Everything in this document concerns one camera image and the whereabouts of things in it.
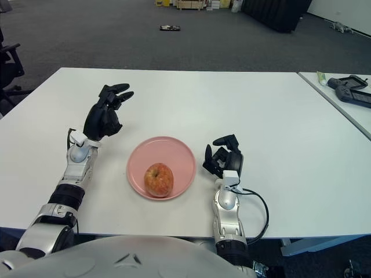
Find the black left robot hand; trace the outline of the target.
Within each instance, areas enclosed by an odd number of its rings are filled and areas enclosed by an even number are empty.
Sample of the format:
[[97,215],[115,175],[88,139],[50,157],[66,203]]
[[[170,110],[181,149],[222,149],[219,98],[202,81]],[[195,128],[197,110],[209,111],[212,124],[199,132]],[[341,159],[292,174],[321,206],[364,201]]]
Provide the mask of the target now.
[[117,134],[122,125],[116,111],[121,104],[130,99],[134,93],[129,92],[128,83],[104,85],[99,93],[99,100],[93,105],[85,120],[83,132],[70,128],[67,133],[67,148],[77,145],[80,148],[100,147],[100,140],[105,136]]

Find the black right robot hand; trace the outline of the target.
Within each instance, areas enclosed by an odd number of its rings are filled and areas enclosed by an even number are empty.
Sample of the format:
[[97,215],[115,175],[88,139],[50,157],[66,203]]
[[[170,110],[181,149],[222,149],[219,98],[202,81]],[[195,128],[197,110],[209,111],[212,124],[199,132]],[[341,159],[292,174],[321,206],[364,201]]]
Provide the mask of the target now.
[[205,160],[202,164],[210,174],[219,178],[223,177],[224,171],[236,171],[238,178],[241,177],[243,166],[243,154],[239,150],[239,142],[234,134],[220,137],[212,142],[219,149],[212,154],[212,148],[208,144],[205,150]]

